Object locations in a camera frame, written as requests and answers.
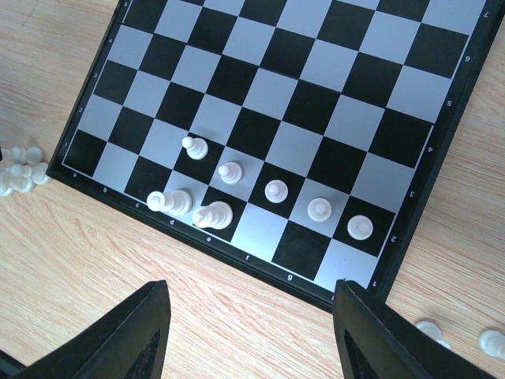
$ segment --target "chess piece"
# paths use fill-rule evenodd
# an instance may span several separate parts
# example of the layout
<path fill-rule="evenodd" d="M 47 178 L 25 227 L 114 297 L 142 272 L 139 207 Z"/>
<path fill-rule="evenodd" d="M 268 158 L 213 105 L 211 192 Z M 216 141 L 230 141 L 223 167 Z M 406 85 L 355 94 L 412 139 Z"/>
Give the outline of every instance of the chess piece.
<path fill-rule="evenodd" d="M 29 164 L 41 163 L 44 160 L 44 151 L 38 146 L 32 146 L 26 151 L 25 158 Z"/>
<path fill-rule="evenodd" d="M 182 216 L 189 212 L 193 201 L 189 193 L 178 189 L 171 193 L 151 192 L 147 204 L 153 212 L 169 212 L 174 216 Z"/>
<path fill-rule="evenodd" d="M 186 149 L 191 159 L 203 159 L 208 153 L 207 142 L 201 138 L 184 137 L 182 138 L 182 147 Z"/>
<path fill-rule="evenodd" d="M 443 340 L 442 331 L 440 328 L 433 324 L 431 321 L 419 321 L 416 324 L 416 328 L 421 330 L 426 336 L 430 337 L 432 340 L 435 340 L 445 348 L 450 348 L 449 343 Z"/>
<path fill-rule="evenodd" d="M 318 197 L 309 203 L 307 214 L 312 221 L 322 223 L 331 216 L 331 204 L 328 200 Z"/>
<path fill-rule="evenodd" d="M 347 232 L 358 241 L 367 239 L 373 232 L 372 221 L 366 216 L 355 216 L 347 223 Z"/>
<path fill-rule="evenodd" d="M 32 168 L 32 180 L 36 185 L 43 186 L 53 180 L 50 176 L 46 174 L 47 163 L 37 163 Z"/>
<path fill-rule="evenodd" d="M 10 156 L 16 164 L 26 164 L 26 149 L 25 148 L 11 148 Z"/>
<path fill-rule="evenodd" d="M 193 213 L 193 223 L 196 227 L 224 229 L 231 224 L 234 213 L 227 203 L 215 201 L 208 206 L 202 206 Z"/>
<path fill-rule="evenodd" d="M 242 178 L 242 169 L 235 162 L 228 162 L 219 166 L 218 173 L 226 184 L 235 184 Z"/>
<path fill-rule="evenodd" d="M 272 180 L 265 186 L 265 197 L 271 203 L 282 203 L 288 194 L 287 185 L 280 180 Z"/>
<path fill-rule="evenodd" d="M 14 189 L 9 187 L 9 172 L 0 171 L 0 197 L 7 197 L 14 193 Z"/>
<path fill-rule="evenodd" d="M 11 167 L 7 167 L 6 171 L 12 176 L 21 176 L 23 178 L 28 178 L 32 175 L 32 168 L 30 166 L 21 166 L 20 164 L 13 164 Z"/>
<path fill-rule="evenodd" d="M 18 192 L 27 193 L 33 191 L 33 189 L 35 188 L 35 183 L 30 177 L 23 178 L 22 176 L 10 175 L 9 187 Z"/>
<path fill-rule="evenodd" d="M 479 337 L 479 344 L 490 357 L 505 359 L 505 336 L 497 330 L 484 330 Z"/>

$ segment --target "white pawn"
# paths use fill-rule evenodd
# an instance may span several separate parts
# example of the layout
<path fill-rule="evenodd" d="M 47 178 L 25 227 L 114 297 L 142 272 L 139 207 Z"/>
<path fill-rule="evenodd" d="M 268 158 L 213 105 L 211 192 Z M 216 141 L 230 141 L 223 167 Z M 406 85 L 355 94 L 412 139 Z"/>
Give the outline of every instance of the white pawn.
<path fill-rule="evenodd" d="M 53 180 L 50 176 L 47 176 L 47 163 L 37 163 L 32 168 L 32 180 L 36 185 L 44 185 Z"/>
<path fill-rule="evenodd" d="M 224 229 L 231 224 L 233 217 L 234 213 L 227 203 L 215 201 L 197 208 L 193 213 L 193 223 L 200 228 Z"/>
<path fill-rule="evenodd" d="M 182 147 L 186 149 L 191 159 L 203 159 L 208 153 L 207 142 L 201 138 L 184 137 L 182 138 Z"/>
<path fill-rule="evenodd" d="M 450 348 L 449 343 L 443 340 L 442 331 L 440 328 L 433 324 L 431 321 L 419 321 L 416 324 L 416 328 L 421 330 L 426 336 L 430 337 L 432 340 L 435 340 L 445 348 Z"/>
<path fill-rule="evenodd" d="M 26 164 L 26 148 L 11 148 L 10 156 L 14 163 Z"/>
<path fill-rule="evenodd" d="M 38 146 L 33 146 L 26 151 L 25 158 L 30 164 L 41 163 L 44 160 L 44 151 Z"/>
<path fill-rule="evenodd" d="M 151 192 L 147 204 L 153 212 L 169 212 L 174 216 L 182 216 L 189 212 L 193 201 L 189 193 L 178 189 L 171 193 Z"/>
<path fill-rule="evenodd" d="M 23 178 L 28 178 L 32 175 L 32 168 L 30 166 L 21 166 L 20 164 L 13 164 L 11 167 L 7 167 L 6 171 L 12 176 L 21 176 Z"/>
<path fill-rule="evenodd" d="M 280 180 L 272 180 L 265 186 L 265 197 L 271 203 L 282 203 L 288 194 L 287 185 Z"/>
<path fill-rule="evenodd" d="M 9 177 L 9 187 L 21 193 L 27 193 L 33 191 L 35 188 L 35 183 L 32 178 L 23 178 L 22 176 L 12 176 Z"/>
<path fill-rule="evenodd" d="M 372 221 L 365 216 L 355 216 L 347 223 L 347 232 L 358 241 L 367 239 L 373 232 Z"/>
<path fill-rule="evenodd" d="M 497 330 L 485 330 L 479 337 L 484 353 L 493 358 L 505 359 L 505 336 Z"/>
<path fill-rule="evenodd" d="M 0 171 L 0 197 L 7 197 L 14 193 L 14 189 L 9 187 L 9 173 Z"/>
<path fill-rule="evenodd" d="M 331 216 L 331 204 L 328 200 L 318 197 L 309 203 L 307 214 L 312 221 L 322 223 Z"/>
<path fill-rule="evenodd" d="M 242 169 L 235 162 L 228 162 L 219 166 L 218 172 L 226 184 L 235 184 L 242 178 Z"/>

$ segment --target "checkered pattern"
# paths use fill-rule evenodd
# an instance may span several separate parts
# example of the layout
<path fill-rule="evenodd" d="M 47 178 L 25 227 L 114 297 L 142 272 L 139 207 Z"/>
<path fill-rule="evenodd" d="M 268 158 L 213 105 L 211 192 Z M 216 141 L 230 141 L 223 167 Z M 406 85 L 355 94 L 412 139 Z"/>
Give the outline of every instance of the checkered pattern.
<path fill-rule="evenodd" d="M 194 207 L 225 201 L 234 221 L 210 235 L 329 291 L 367 287 L 483 6 L 133 0 L 65 165 L 142 202 L 180 188 Z M 216 171 L 228 161 L 244 169 L 235 186 Z M 280 204 L 272 179 L 289 188 Z M 307 215 L 315 197 L 333 206 L 324 223 Z M 348 235 L 355 215 L 371 238 Z"/>

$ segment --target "wooden table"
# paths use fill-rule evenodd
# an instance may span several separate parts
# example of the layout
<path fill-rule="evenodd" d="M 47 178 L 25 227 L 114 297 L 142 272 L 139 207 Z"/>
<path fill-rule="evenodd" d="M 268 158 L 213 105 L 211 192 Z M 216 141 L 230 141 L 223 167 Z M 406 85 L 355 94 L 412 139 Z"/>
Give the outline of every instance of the wooden table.
<path fill-rule="evenodd" d="M 49 159 L 116 0 L 0 3 L 0 144 Z M 387 304 L 434 320 L 504 378 L 477 337 L 505 329 L 505 24 Z M 0 349 L 33 363 L 149 280 L 173 307 L 166 377 L 342 377 L 331 315 L 53 181 L 0 199 Z"/>

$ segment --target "gray square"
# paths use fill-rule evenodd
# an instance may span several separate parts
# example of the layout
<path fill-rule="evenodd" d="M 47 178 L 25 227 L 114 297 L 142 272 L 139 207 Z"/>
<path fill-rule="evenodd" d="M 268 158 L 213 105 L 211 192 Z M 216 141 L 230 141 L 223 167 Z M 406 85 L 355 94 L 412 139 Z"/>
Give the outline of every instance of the gray square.
<path fill-rule="evenodd" d="M 222 164 L 228 162 L 237 163 L 242 169 L 242 179 L 236 184 L 226 184 L 223 182 L 218 173 L 218 168 Z M 261 168 L 263 167 L 263 160 L 254 158 L 243 152 L 239 152 L 235 149 L 224 148 L 224 151 L 219 159 L 219 163 L 215 168 L 214 175 L 211 179 L 211 187 L 217 188 L 225 193 L 229 193 L 243 201 L 248 201 L 256 185 L 256 180 L 260 176 Z"/>
<path fill-rule="evenodd" d="M 226 144 L 240 109 L 237 104 L 205 95 L 190 131 L 218 144 Z"/>
<path fill-rule="evenodd" d="M 189 193 L 192 200 L 192 206 L 189 212 L 182 216 L 173 216 L 169 212 L 166 214 L 181 221 L 182 223 L 193 225 L 193 212 L 201 206 L 202 200 L 207 192 L 207 188 L 208 186 L 202 182 L 198 182 L 197 180 L 183 175 L 180 172 L 172 171 L 163 192 L 169 193 L 175 190 L 184 190 Z"/>
<path fill-rule="evenodd" d="M 332 239 L 314 283 L 332 292 L 339 279 L 354 280 L 367 288 L 378 261 L 373 255 Z"/>
<path fill-rule="evenodd" d="M 287 219 L 248 203 L 231 245 L 270 262 L 287 225 Z"/>
<path fill-rule="evenodd" d="M 486 0 L 431 0 L 422 22 L 470 36 L 485 3 Z"/>
<path fill-rule="evenodd" d="M 307 176 L 323 136 L 281 122 L 266 161 L 284 170 Z"/>
<path fill-rule="evenodd" d="M 357 51 L 316 39 L 300 78 L 341 92 Z"/>
<path fill-rule="evenodd" d="M 340 96 L 324 135 L 367 151 L 376 135 L 383 108 Z"/>
<path fill-rule="evenodd" d="M 168 0 L 159 18 L 155 33 L 188 42 L 201 10 L 201 6 L 189 2 Z"/>
<path fill-rule="evenodd" d="M 451 79 L 403 66 L 387 107 L 435 122 L 450 86 Z"/>
<path fill-rule="evenodd" d="M 409 189 L 414 169 L 367 154 L 351 196 L 391 212 L 398 212 Z"/>
<path fill-rule="evenodd" d="M 186 130 L 155 119 L 140 155 L 164 167 L 174 168 L 182 150 L 182 138 L 187 135 Z"/>
<path fill-rule="evenodd" d="M 360 51 L 403 64 L 420 24 L 406 18 L 375 12 Z"/>
<path fill-rule="evenodd" d="M 170 82 L 150 73 L 137 71 L 125 100 L 125 107 L 156 117 Z"/>
<path fill-rule="evenodd" d="M 341 2 L 346 2 L 347 4 L 352 4 L 354 6 L 362 6 L 368 9 L 377 9 L 380 0 L 340 0 Z"/>
<path fill-rule="evenodd" d="M 253 65 L 260 65 L 275 28 L 239 17 L 223 54 Z"/>
<path fill-rule="evenodd" d="M 295 79 L 258 69 L 245 98 L 244 107 L 282 120 L 296 86 Z"/>
<path fill-rule="evenodd" d="M 205 92 L 219 63 L 219 55 L 186 46 L 172 76 L 174 83 Z"/>
<path fill-rule="evenodd" d="M 121 25 L 107 58 L 124 66 L 139 69 L 151 38 L 151 33 Z"/>
<path fill-rule="evenodd" d="M 204 7 L 238 16 L 245 0 L 205 0 Z"/>
<path fill-rule="evenodd" d="M 106 187 L 123 192 L 135 167 L 137 157 L 137 154 L 107 142 L 93 179 Z"/>
<path fill-rule="evenodd" d="M 318 197 L 328 200 L 331 204 L 331 216 L 322 223 L 312 221 L 307 214 L 309 203 Z M 290 220 L 327 237 L 333 237 L 348 198 L 349 195 L 344 192 L 307 178 L 301 187 Z"/>
<path fill-rule="evenodd" d="M 332 0 L 287 0 L 277 28 L 316 38 Z"/>
<path fill-rule="evenodd" d="M 91 95 L 79 121 L 78 129 L 108 141 L 122 106 L 103 97 Z"/>

